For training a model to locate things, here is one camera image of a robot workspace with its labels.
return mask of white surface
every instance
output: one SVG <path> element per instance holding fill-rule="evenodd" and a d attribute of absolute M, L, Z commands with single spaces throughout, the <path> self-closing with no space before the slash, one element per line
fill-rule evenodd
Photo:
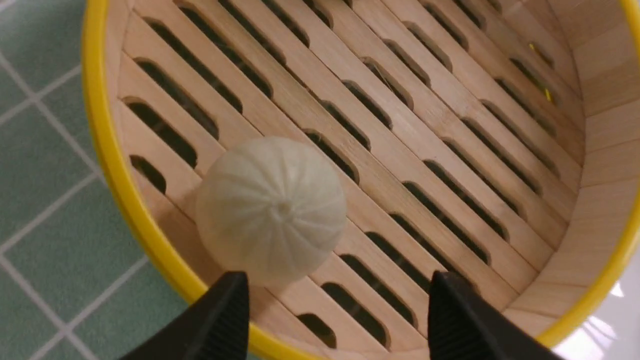
<path fill-rule="evenodd" d="M 566 360 L 640 359 L 640 252 L 598 310 L 554 348 Z"/>

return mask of wooden slat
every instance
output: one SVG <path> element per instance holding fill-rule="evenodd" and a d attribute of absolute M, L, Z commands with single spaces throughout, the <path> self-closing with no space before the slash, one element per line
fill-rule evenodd
<path fill-rule="evenodd" d="M 502 314 L 532 337 L 540 335 L 556 322 L 555 318 L 522 310 L 507 309 Z"/>
<path fill-rule="evenodd" d="M 640 140 L 624 142 L 589 154 L 582 185 L 591 186 L 635 179 L 640 175 Z"/>
<path fill-rule="evenodd" d="M 587 118 L 587 151 L 640 139 L 640 99 Z"/>
<path fill-rule="evenodd" d="M 357 28 L 342 26 L 342 24 L 355 25 L 359 22 L 358 17 L 345 4 L 318 1 L 318 6 L 325 8 L 332 16 L 334 35 L 304 3 L 282 0 L 277 0 L 277 3 L 293 19 L 296 19 L 309 36 L 311 50 L 336 75 L 358 83 L 361 88 L 377 90 L 371 90 L 368 93 L 382 108 L 388 109 L 387 113 L 394 119 L 393 132 L 420 159 L 430 159 L 440 164 L 467 191 L 467 194 L 477 199 L 506 228 L 510 243 L 527 261 L 535 268 L 544 265 L 541 261 L 548 259 L 548 250 L 545 250 L 546 245 L 540 242 L 536 234 L 515 216 L 459 157 L 425 127 L 420 119 L 407 107 L 399 104 L 399 101 L 395 101 L 394 94 L 387 91 L 368 70 L 363 69 L 360 60 L 353 57 L 349 49 L 335 36 L 342 37 L 346 45 L 350 46 L 359 58 L 375 60 L 381 71 L 402 84 L 402 88 L 411 96 L 413 111 L 423 121 L 433 123 L 434 120 L 444 121 L 444 118 L 447 118 L 449 121 L 457 122 L 456 117 L 437 99 L 436 95 L 424 86 L 364 24 L 360 24 Z M 395 103 L 396 106 L 387 106 L 388 103 Z M 434 199 L 438 198 L 438 193 L 440 190 L 431 192 Z"/>
<path fill-rule="evenodd" d="M 389 6 L 393 7 L 394 3 L 389 2 Z M 394 16 L 393 13 L 381 4 L 379 1 L 371 1 L 366 3 L 355 2 L 354 11 L 371 27 L 380 38 L 385 38 L 395 42 L 408 57 L 419 66 L 422 71 L 429 74 L 431 88 L 445 101 L 454 111 L 460 111 L 458 116 L 476 119 L 481 124 L 486 134 L 494 137 L 500 137 L 501 141 L 509 142 L 508 149 L 515 151 L 519 147 L 523 147 L 522 143 L 517 140 L 509 131 L 500 124 L 490 113 L 479 104 L 473 95 L 471 95 L 463 86 L 451 76 L 451 74 L 440 65 L 438 60 L 424 47 L 422 44 L 405 28 L 405 26 Z M 413 17 L 417 12 L 406 12 L 403 15 Z M 420 23 L 429 21 L 426 12 L 419 18 Z M 513 172 L 506 168 L 503 162 L 497 159 L 492 152 L 487 151 L 481 142 L 473 135 L 463 124 L 459 122 L 443 123 L 441 118 L 433 119 L 429 124 L 430 127 L 438 132 L 442 138 L 453 139 L 454 143 L 460 147 L 465 155 L 477 166 L 480 171 L 504 193 L 516 199 L 516 202 L 527 212 L 527 220 L 532 227 L 542 236 L 548 236 L 551 244 L 557 244 L 562 237 L 564 225 L 562 220 L 552 214 L 553 210 L 545 209 L 546 205 L 541 204 L 537 195 L 529 189 L 519 179 L 513 178 Z M 545 172 L 538 167 L 539 173 L 543 175 Z M 556 206 L 556 210 L 561 211 L 565 216 L 570 216 L 570 210 L 560 209 L 572 203 L 574 195 L 570 195 L 571 191 L 565 188 L 562 194 L 556 194 L 563 198 L 551 199 L 550 202 Z"/>
<path fill-rule="evenodd" d="M 573 220 L 625 216 L 631 212 L 640 181 L 637 178 L 583 187 Z"/>
<path fill-rule="evenodd" d="M 551 3 L 557 4 L 556 15 L 572 49 L 625 21 L 617 0 L 551 0 Z"/>
<path fill-rule="evenodd" d="M 335 120 L 315 102 L 313 97 L 231 17 L 219 4 L 208 1 L 190 1 L 226 41 L 233 42 L 235 50 L 257 69 L 271 84 L 273 101 L 301 127 L 313 129 L 326 137 L 329 143 L 351 160 L 360 174 L 361 188 L 389 213 L 399 213 L 413 224 L 433 246 L 460 271 L 474 282 L 485 283 L 480 288 L 490 289 L 486 295 L 494 304 L 504 304 L 515 294 L 497 273 L 486 266 L 418 200 L 377 162 L 349 133 L 337 127 Z"/>
<path fill-rule="evenodd" d="M 360 278 L 337 255 L 332 254 L 313 274 L 309 275 L 321 286 L 333 283 L 342 286 L 380 324 L 384 324 L 391 351 L 407 351 L 427 346 L 418 330 L 393 309 L 375 290 Z"/>
<path fill-rule="evenodd" d="M 502 52 L 514 56 L 527 66 L 533 74 L 539 76 L 542 82 L 555 93 L 558 108 L 569 116 L 578 128 L 584 130 L 582 101 L 573 89 L 544 60 L 531 51 L 526 40 L 509 29 L 509 26 L 491 9 L 489 4 L 485 1 L 463 0 L 463 2 L 467 6 L 476 9 L 484 17 L 486 21 L 484 32 L 502 49 Z"/>
<path fill-rule="evenodd" d="M 338 255 L 352 255 L 406 304 L 417 321 L 418 331 L 427 335 L 429 296 L 406 275 L 382 250 L 369 241 L 352 222 L 347 223 L 344 236 L 335 248 Z"/>
<path fill-rule="evenodd" d="M 591 286 L 609 260 L 627 216 L 574 220 L 558 253 L 536 281 Z"/>
<path fill-rule="evenodd" d="M 585 286 L 534 281 L 524 293 L 509 305 L 509 308 L 560 318 L 575 305 L 585 292 L 587 292 Z"/>
<path fill-rule="evenodd" d="M 442 51 L 448 54 L 452 61 L 453 74 L 476 97 L 496 104 L 507 118 L 527 119 L 525 126 L 520 124 L 522 121 L 512 120 L 511 122 L 515 128 L 520 127 L 518 133 L 522 138 L 529 139 L 536 149 L 557 163 L 561 179 L 570 188 L 577 190 L 580 173 L 578 163 L 584 160 L 584 133 L 513 65 L 508 56 L 500 51 L 458 6 L 451 1 L 437 1 L 436 4 L 447 19 L 464 35 L 468 43 L 467 54 L 449 37 L 440 37 L 442 39 L 437 41 Z M 426 31 L 431 37 L 435 37 L 434 31 L 431 29 Z M 547 121 L 551 121 L 556 131 L 556 139 L 535 124 L 522 107 L 517 105 L 493 79 L 507 80 L 533 106 L 536 113 Z"/>
<path fill-rule="evenodd" d="M 385 165 L 391 173 L 401 181 L 409 181 L 417 184 L 421 189 L 429 195 L 430 199 L 441 205 L 442 209 L 452 215 L 457 223 L 467 230 L 470 237 L 480 244 L 485 251 L 492 257 L 490 265 L 515 289 L 522 290 L 522 286 L 527 286 L 531 281 L 534 271 L 532 268 L 527 273 L 530 266 L 525 263 L 507 243 L 502 241 L 495 232 L 493 232 L 486 223 L 484 223 L 473 211 L 467 207 L 453 192 L 446 187 L 436 176 L 431 173 L 392 133 L 388 132 L 384 125 L 378 121 L 371 113 L 369 113 L 357 98 L 342 86 L 342 83 L 327 69 L 323 64 L 311 53 L 285 26 L 278 18 L 270 13 L 264 4 L 259 0 L 242 0 L 235 2 L 240 12 L 243 12 L 247 18 L 259 28 L 265 37 L 270 39 L 273 44 L 281 49 L 282 54 L 287 58 L 288 67 L 291 71 L 305 82 L 311 91 L 318 97 L 330 101 L 347 117 L 355 126 L 362 129 L 362 132 L 371 142 L 371 154 L 373 154 L 383 165 Z M 335 47 L 332 53 L 325 53 L 335 56 Z M 349 64 L 349 58 L 340 57 L 341 64 Z M 362 63 L 355 62 L 360 68 L 351 68 L 354 81 L 358 82 L 358 78 L 354 72 L 360 71 L 363 75 L 369 76 L 370 80 L 375 77 L 371 74 Z M 375 88 L 361 83 L 362 88 Z M 378 83 L 379 90 L 387 90 L 382 83 Z M 387 90 L 385 97 L 388 101 L 395 99 L 393 94 Z M 397 101 L 395 112 L 400 109 L 407 110 Z M 322 131 L 327 137 L 331 135 L 326 131 Z M 523 269 L 517 274 L 519 279 L 512 277 L 513 267 Z"/>
<path fill-rule="evenodd" d="M 156 3 L 155 6 L 149 9 L 141 9 L 149 11 L 147 15 L 152 14 L 154 10 L 159 10 L 159 13 L 153 13 L 154 15 L 161 15 L 158 19 L 161 19 L 165 24 L 173 24 L 176 21 L 185 20 L 180 16 L 178 9 L 172 9 L 171 11 L 164 11 L 165 8 L 161 6 L 161 3 Z M 178 30 L 182 29 L 180 26 L 175 26 L 174 31 L 178 34 Z M 185 44 L 193 45 L 191 49 L 199 50 L 196 54 L 204 52 L 206 56 L 202 59 L 206 61 L 207 66 L 211 65 L 211 69 L 221 70 L 217 75 L 220 76 L 221 81 L 231 89 L 231 91 L 238 94 L 243 104 L 246 104 L 243 108 L 243 114 L 251 121 L 257 122 L 260 125 L 260 130 L 267 135 L 280 135 L 293 138 L 303 143 L 311 144 L 310 140 L 299 130 L 293 123 L 285 122 L 287 118 L 284 114 L 278 110 L 267 98 L 257 90 L 251 82 L 246 79 L 240 71 L 232 65 L 223 54 L 214 51 L 217 50 L 212 46 L 208 40 L 198 39 L 195 35 L 203 34 L 200 32 L 193 32 L 194 36 L 187 37 L 189 41 L 185 41 Z M 142 57 L 152 58 L 155 63 L 159 64 L 164 69 L 169 69 L 168 73 L 172 76 L 176 82 L 185 84 L 185 91 L 190 93 L 194 100 L 202 105 L 203 109 L 208 111 L 215 119 L 222 119 L 223 117 L 237 121 L 239 126 L 244 121 L 242 118 L 238 118 L 237 115 L 220 113 L 222 107 L 215 106 L 216 103 L 211 101 L 219 97 L 219 94 L 210 88 L 202 79 L 195 75 L 195 72 L 191 70 L 184 63 L 180 63 L 178 66 L 171 68 L 165 68 L 172 62 L 177 61 L 175 53 L 166 50 L 166 44 L 162 42 L 156 42 L 157 36 L 153 33 L 145 33 L 145 42 L 152 44 L 149 47 L 132 47 L 133 50 L 142 51 L 146 49 L 149 53 L 143 53 Z M 272 119 L 282 119 L 280 122 L 272 121 Z M 253 130 L 255 133 L 250 132 L 250 136 L 259 136 L 259 133 Z M 234 146 L 235 141 L 226 136 L 226 132 L 221 131 L 221 141 L 226 142 L 228 146 Z M 402 251 L 405 250 L 406 257 L 416 268 L 418 268 L 426 277 L 431 277 L 431 274 L 435 270 L 444 269 L 431 254 L 429 254 L 424 248 L 418 245 L 411 237 L 409 237 L 390 217 L 388 217 L 379 207 L 377 207 L 364 193 L 358 189 L 358 187 L 350 179 L 344 175 L 344 173 L 335 167 L 338 175 L 342 179 L 342 184 L 346 192 L 348 200 L 349 217 L 354 223 L 363 231 L 374 231 L 384 238 L 386 238 L 393 246 Z"/>

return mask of tile grout line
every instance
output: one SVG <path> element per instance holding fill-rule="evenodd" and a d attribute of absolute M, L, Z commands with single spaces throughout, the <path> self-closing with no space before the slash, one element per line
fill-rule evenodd
<path fill-rule="evenodd" d="M 102 171 L 100 167 L 93 162 L 91 158 L 84 152 L 82 147 L 78 144 L 76 139 L 74 139 L 71 134 L 65 129 L 65 126 L 60 123 L 60 121 L 49 111 L 49 109 L 45 106 L 40 99 L 36 97 L 36 94 L 31 90 L 29 85 L 25 82 L 25 80 L 18 74 L 17 70 L 11 65 L 11 63 L 4 57 L 2 53 L 0 53 L 0 67 L 2 67 L 7 74 L 15 81 L 18 87 L 27 95 L 27 98 L 35 104 L 35 106 L 40 110 L 40 113 L 44 115 L 45 119 L 47 119 L 48 123 L 57 130 L 57 132 L 65 139 L 67 144 L 71 146 L 74 152 L 84 161 L 84 163 L 96 174 L 100 176 L 100 181 L 106 185 L 106 180 L 102 175 Z"/>
<path fill-rule="evenodd" d="M 0 255 L 0 265 L 2 260 L 3 260 L 2 255 Z M 137 274 L 138 271 L 140 271 L 140 269 L 143 268 L 143 266 L 145 266 L 148 262 L 149 262 L 149 258 L 146 255 L 144 255 L 142 258 L 137 260 L 133 265 L 131 265 L 131 267 L 129 267 L 129 269 L 127 269 L 127 271 L 125 271 L 122 275 L 120 275 L 116 279 L 116 281 L 111 283 L 111 285 L 109 285 L 100 295 L 98 295 L 98 297 L 96 297 L 91 304 L 87 305 L 82 311 L 80 311 L 78 315 L 76 315 L 68 324 L 66 324 L 64 329 L 60 329 L 60 331 L 57 334 L 55 334 L 53 338 L 51 338 L 47 343 L 45 343 L 45 345 L 43 345 L 40 349 L 38 349 L 29 358 L 29 360 L 39 360 L 43 358 L 64 337 L 67 337 L 67 338 L 69 338 L 70 336 L 76 337 L 76 335 L 73 333 L 73 330 L 82 321 L 84 321 L 84 319 L 88 318 L 94 311 L 96 311 L 102 304 L 104 304 L 116 291 L 118 291 L 118 289 L 120 289 L 127 281 L 129 281 L 131 277 Z M 86 345 L 79 338 L 76 337 L 76 339 L 79 342 L 78 344 L 74 343 L 74 346 L 76 346 L 76 348 L 78 346 L 84 347 L 84 349 L 86 349 L 90 354 L 92 354 L 91 351 L 86 347 Z M 84 355 L 84 356 L 87 359 L 96 359 L 95 355 L 88 355 L 88 356 Z"/>
<path fill-rule="evenodd" d="M 20 242 L 26 235 L 28 235 L 33 229 L 35 229 L 38 225 L 42 224 L 45 220 L 47 220 L 53 213 L 59 209 L 62 205 L 64 205 L 69 199 L 71 199 L 75 194 L 77 194 L 80 190 L 88 186 L 93 180 L 97 178 L 96 173 L 91 173 L 86 178 L 80 180 L 79 183 L 75 184 L 71 187 L 71 189 L 67 190 L 61 197 L 52 202 L 49 206 L 47 206 L 41 213 L 39 213 L 32 221 L 27 223 L 22 229 L 18 230 L 16 233 L 11 235 L 4 243 L 0 245 L 0 255 L 3 255 L 10 248 L 12 248 L 15 244 Z"/>
<path fill-rule="evenodd" d="M 41 348 L 39 348 L 29 360 L 40 360 L 45 357 L 49 351 L 51 351 L 56 345 L 65 338 L 65 335 L 62 331 L 58 331 L 53 338 L 49 339 Z"/>
<path fill-rule="evenodd" d="M 49 307 L 45 300 L 38 294 L 38 292 L 31 286 L 29 281 L 25 279 L 20 272 L 13 267 L 13 265 L 3 256 L 0 255 L 0 268 L 18 284 L 18 286 L 24 291 L 24 293 L 34 302 L 34 304 L 44 313 L 44 315 L 53 323 L 55 327 L 62 332 L 65 337 L 76 347 L 76 349 L 87 360 L 98 360 L 98 357 L 80 340 L 74 333 L 70 332 L 65 322 Z"/>
<path fill-rule="evenodd" d="M 51 83 L 45 86 L 41 91 L 37 92 L 34 96 L 34 99 L 41 100 L 45 96 L 49 95 L 55 89 L 64 85 L 67 81 L 71 80 L 74 76 L 80 74 L 82 71 L 82 65 L 78 65 L 68 71 L 67 73 L 60 76 L 58 79 L 51 81 Z M 5 123 L 7 120 L 11 119 L 16 114 L 20 113 L 22 110 L 29 107 L 29 105 L 33 104 L 33 99 L 25 99 L 22 102 L 18 103 L 14 107 L 7 110 L 4 114 L 0 114 L 0 126 Z"/>

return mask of white grout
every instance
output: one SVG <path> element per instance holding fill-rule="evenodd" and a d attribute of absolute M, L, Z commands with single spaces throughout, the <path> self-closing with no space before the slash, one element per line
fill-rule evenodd
<path fill-rule="evenodd" d="M 82 147 L 78 144 L 76 139 L 74 139 L 71 134 L 65 129 L 65 126 L 60 123 L 60 121 L 49 111 L 49 109 L 45 106 L 45 104 L 36 96 L 36 93 L 32 91 L 29 85 L 25 82 L 25 80 L 18 74 L 18 72 L 13 68 L 13 65 L 4 57 L 2 53 L 0 53 L 0 67 L 2 67 L 7 74 L 15 81 L 18 87 L 27 95 L 27 98 L 35 104 L 35 106 L 40 110 L 42 115 L 44 115 L 45 119 L 50 123 L 55 130 L 65 139 L 65 141 L 71 146 L 74 152 L 86 163 L 86 165 L 98 176 L 100 177 L 100 181 L 103 184 L 106 184 L 106 180 L 102 175 L 102 171 L 100 167 L 93 162 L 93 160 L 87 155 Z"/>
<path fill-rule="evenodd" d="M 95 173 L 90 174 L 79 183 L 67 190 L 58 200 L 54 201 L 51 205 L 47 206 L 40 214 L 38 214 L 32 221 L 25 225 L 22 229 L 18 230 L 15 234 L 11 235 L 2 245 L 0 245 L 0 255 L 7 252 L 27 234 L 29 234 L 38 225 L 47 220 L 57 209 L 59 209 L 64 203 L 66 203 L 77 192 L 82 190 L 85 186 L 89 185 L 97 175 Z"/>
<path fill-rule="evenodd" d="M 71 320 L 68 324 L 70 329 L 74 329 L 81 323 L 84 319 L 86 319 L 92 312 L 94 312 L 100 305 L 102 305 L 108 298 L 110 298 L 122 285 L 124 285 L 133 275 L 135 275 L 138 270 L 140 270 L 143 266 L 145 266 L 149 262 L 149 258 L 147 256 L 143 256 L 141 259 L 136 261 L 127 271 L 124 272 L 116 281 L 113 282 L 106 290 L 104 290 L 95 300 L 89 304 L 84 310 L 82 310 L 78 315 L 76 315 L 73 320 Z"/>
<path fill-rule="evenodd" d="M 78 65 L 74 67 L 73 69 L 68 71 L 66 74 L 63 74 L 62 76 L 60 76 L 58 79 L 51 81 L 51 84 L 45 86 L 41 91 L 37 92 L 35 94 L 34 99 L 43 99 L 45 96 L 49 95 L 53 90 L 59 88 L 64 83 L 72 79 L 74 76 L 80 74 L 81 71 L 82 71 L 82 65 Z M 14 107 L 7 110 L 7 112 L 0 115 L 0 126 L 4 124 L 7 120 L 12 118 L 13 116 L 21 112 L 22 110 L 25 110 L 26 108 L 28 108 L 29 105 L 31 104 L 33 104 L 33 99 L 26 99 L 21 103 L 19 103 L 18 105 L 15 105 Z"/>
<path fill-rule="evenodd" d="M 33 355 L 29 358 L 29 360 L 40 360 L 41 358 L 45 357 L 47 355 L 47 353 L 53 349 L 54 347 L 56 347 L 56 345 L 60 342 L 60 340 L 64 339 L 65 335 L 63 332 L 58 331 L 53 338 L 51 338 L 49 341 L 47 341 L 43 347 L 39 348 L 38 351 L 36 351 L 35 353 L 33 353 Z"/>
<path fill-rule="evenodd" d="M 13 5 L 16 0 L 4 0 L 0 1 L 0 13 L 9 8 L 9 6 Z"/>

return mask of floor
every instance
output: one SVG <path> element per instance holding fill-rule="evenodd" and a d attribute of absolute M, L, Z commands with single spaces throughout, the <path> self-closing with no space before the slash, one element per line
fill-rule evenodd
<path fill-rule="evenodd" d="M 116 359 L 185 310 L 97 165 L 84 0 L 0 0 L 0 359 Z"/>

